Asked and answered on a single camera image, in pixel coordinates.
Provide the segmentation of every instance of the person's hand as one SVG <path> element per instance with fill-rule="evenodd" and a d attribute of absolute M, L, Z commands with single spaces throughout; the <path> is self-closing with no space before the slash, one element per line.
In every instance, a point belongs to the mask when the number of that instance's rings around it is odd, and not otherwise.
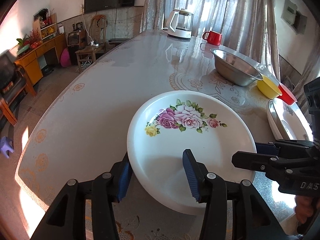
<path fill-rule="evenodd" d="M 296 212 L 296 217 L 299 222 L 304 224 L 307 221 L 307 218 L 313 215 L 313 207 L 311 205 L 313 198 L 312 197 L 304 197 L 304 196 L 296 196 L 296 207 L 294 211 Z M 320 208 L 320 199 L 316 205 L 317 209 Z"/>

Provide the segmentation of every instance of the yellow bowl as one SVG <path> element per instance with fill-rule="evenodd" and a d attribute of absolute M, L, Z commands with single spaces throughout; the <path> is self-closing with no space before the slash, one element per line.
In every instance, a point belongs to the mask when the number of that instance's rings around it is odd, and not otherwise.
<path fill-rule="evenodd" d="M 268 77 L 262 75 L 263 80 L 257 81 L 257 87 L 267 98 L 274 99 L 282 95 L 282 92 L 276 84 L 274 84 Z"/>

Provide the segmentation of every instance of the wooden chair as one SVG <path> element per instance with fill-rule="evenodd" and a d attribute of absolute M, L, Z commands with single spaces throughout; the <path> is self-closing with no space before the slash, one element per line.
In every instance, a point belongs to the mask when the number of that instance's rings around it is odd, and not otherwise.
<path fill-rule="evenodd" d="M 91 19 L 91 24 L 89 28 L 90 37 L 96 40 L 99 46 L 87 46 L 84 49 L 76 51 L 79 72 L 82 72 L 81 62 L 88 61 L 88 57 L 91 57 L 92 63 L 96 61 L 96 53 L 103 50 L 106 52 L 106 27 L 108 26 L 108 21 L 105 15 L 99 14 Z"/>
<path fill-rule="evenodd" d="M 11 71 L 15 71 L 13 78 L 13 87 L 4 95 L 0 94 L 0 117 L 4 115 L 8 121 L 15 126 L 17 123 L 16 117 L 11 112 L 9 106 L 22 90 L 31 93 L 34 97 L 37 95 L 31 81 L 22 67 L 16 69 L 16 65 L 12 63 L 6 54 L 0 56 L 0 67 L 5 67 Z"/>

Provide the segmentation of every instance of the pink bag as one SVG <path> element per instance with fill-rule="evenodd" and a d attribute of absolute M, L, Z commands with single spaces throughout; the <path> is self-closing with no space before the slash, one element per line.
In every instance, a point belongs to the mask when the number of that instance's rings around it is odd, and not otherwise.
<path fill-rule="evenodd" d="M 61 54 L 60 64 L 62 67 L 70 67 L 71 66 L 70 55 L 69 55 L 67 48 L 65 48 Z"/>

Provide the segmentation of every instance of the shelf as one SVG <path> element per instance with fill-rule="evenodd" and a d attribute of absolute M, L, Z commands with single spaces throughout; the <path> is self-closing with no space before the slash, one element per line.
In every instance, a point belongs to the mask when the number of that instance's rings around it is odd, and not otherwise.
<path fill-rule="evenodd" d="M 42 31 L 42 30 L 44 30 L 44 29 L 46 29 L 46 28 L 49 28 L 50 26 L 53 26 L 53 25 L 55 25 L 55 23 L 53 23 L 53 24 L 51 24 L 51 25 L 48 25 L 48 26 L 46 26 L 46 27 L 44 27 L 44 28 L 41 28 L 40 30 Z"/>
<path fill-rule="evenodd" d="M 58 33 L 58 32 L 52 33 L 52 34 L 50 34 L 50 35 L 48 35 L 48 36 L 45 36 L 44 38 L 42 38 L 42 40 L 44 40 L 44 39 L 46 39 L 46 38 L 48 38 L 48 37 L 50 37 L 50 36 L 52 36 L 52 35 L 54 35 L 54 34 L 56 34 L 56 33 Z"/>

